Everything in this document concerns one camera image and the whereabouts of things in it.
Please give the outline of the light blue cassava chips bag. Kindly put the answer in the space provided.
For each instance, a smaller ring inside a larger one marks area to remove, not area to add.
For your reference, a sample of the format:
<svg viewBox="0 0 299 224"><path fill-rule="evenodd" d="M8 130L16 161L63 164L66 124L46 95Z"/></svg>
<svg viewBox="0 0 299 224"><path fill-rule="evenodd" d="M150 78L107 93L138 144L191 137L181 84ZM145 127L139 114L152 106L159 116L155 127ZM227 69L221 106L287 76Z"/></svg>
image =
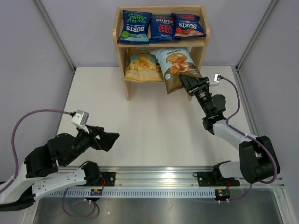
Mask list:
<svg viewBox="0 0 299 224"><path fill-rule="evenodd" d="M183 87L179 75L202 77L186 47L160 48L154 49L150 53L160 64L167 94Z"/></svg>

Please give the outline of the tan kettle chips bag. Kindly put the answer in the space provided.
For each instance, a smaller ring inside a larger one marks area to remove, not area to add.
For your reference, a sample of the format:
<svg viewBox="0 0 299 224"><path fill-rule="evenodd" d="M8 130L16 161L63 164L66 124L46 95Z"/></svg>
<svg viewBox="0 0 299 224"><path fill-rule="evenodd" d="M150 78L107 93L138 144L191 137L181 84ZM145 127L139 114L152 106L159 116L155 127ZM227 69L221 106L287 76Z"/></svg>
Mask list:
<svg viewBox="0 0 299 224"><path fill-rule="evenodd" d="M164 82L160 64L150 52L153 48L128 48L128 65L124 73L124 81L146 83Z"/></svg>

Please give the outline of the blue spicy chilli bag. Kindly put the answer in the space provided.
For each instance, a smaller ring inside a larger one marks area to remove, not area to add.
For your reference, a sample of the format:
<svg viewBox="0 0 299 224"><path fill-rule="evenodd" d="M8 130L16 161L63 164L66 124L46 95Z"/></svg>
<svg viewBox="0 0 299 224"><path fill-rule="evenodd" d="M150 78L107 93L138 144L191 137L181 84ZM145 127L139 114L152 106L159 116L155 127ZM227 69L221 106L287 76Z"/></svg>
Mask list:
<svg viewBox="0 0 299 224"><path fill-rule="evenodd" d="M205 37L206 33L199 23L200 17L194 14L171 14L175 21L175 37Z"/></svg>
<svg viewBox="0 0 299 224"><path fill-rule="evenodd" d="M151 17L150 43L178 42L180 37L175 36L175 22L170 15L154 15Z"/></svg>

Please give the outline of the blue spicy chilli bag front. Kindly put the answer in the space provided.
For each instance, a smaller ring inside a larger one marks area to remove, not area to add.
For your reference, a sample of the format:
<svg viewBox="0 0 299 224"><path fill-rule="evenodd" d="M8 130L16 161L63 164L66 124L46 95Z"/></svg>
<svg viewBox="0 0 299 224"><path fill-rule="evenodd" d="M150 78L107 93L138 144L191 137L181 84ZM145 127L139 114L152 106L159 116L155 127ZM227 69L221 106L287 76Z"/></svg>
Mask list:
<svg viewBox="0 0 299 224"><path fill-rule="evenodd" d="M180 37L175 36L175 22L170 15L154 15L151 17L150 43L178 42Z"/></svg>

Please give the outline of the blue sea salt vinegar bag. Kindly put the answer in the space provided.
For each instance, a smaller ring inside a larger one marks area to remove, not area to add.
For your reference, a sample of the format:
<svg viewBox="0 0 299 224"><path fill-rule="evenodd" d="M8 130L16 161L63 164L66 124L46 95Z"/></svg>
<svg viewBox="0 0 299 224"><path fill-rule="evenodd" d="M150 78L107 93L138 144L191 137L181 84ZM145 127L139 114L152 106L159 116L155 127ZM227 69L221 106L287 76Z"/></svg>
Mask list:
<svg viewBox="0 0 299 224"><path fill-rule="evenodd" d="M152 13L123 10L124 26L118 43L149 44L148 30Z"/></svg>

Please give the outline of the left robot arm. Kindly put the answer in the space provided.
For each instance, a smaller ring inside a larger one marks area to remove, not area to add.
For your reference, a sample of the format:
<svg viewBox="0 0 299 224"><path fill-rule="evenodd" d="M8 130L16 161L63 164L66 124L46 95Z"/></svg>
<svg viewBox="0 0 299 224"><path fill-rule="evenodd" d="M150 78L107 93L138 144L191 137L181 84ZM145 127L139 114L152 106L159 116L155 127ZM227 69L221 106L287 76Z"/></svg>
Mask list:
<svg viewBox="0 0 299 224"><path fill-rule="evenodd" d="M73 186L95 186L102 179L97 163L89 161L65 175L47 178L66 167L87 149L108 152L118 133L106 133L104 128L88 126L77 136L62 133L34 149L22 163L18 175L0 184L0 210L19 211L32 206L44 196Z"/></svg>

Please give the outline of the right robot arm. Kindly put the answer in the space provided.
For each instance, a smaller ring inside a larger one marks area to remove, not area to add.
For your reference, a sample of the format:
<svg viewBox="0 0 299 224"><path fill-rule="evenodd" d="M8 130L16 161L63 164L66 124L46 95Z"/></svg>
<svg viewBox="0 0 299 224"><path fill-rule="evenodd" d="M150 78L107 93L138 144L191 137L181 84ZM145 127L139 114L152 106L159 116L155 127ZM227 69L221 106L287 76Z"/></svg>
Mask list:
<svg viewBox="0 0 299 224"><path fill-rule="evenodd" d="M214 165L212 180L223 185L228 179L244 179L250 184L273 183L280 173L280 165L272 142L267 136L255 136L244 133L225 118L226 98L221 94L212 95L209 91L209 79L179 75L179 79L188 95L195 97L205 117L203 126L239 152L239 161L225 161Z"/></svg>

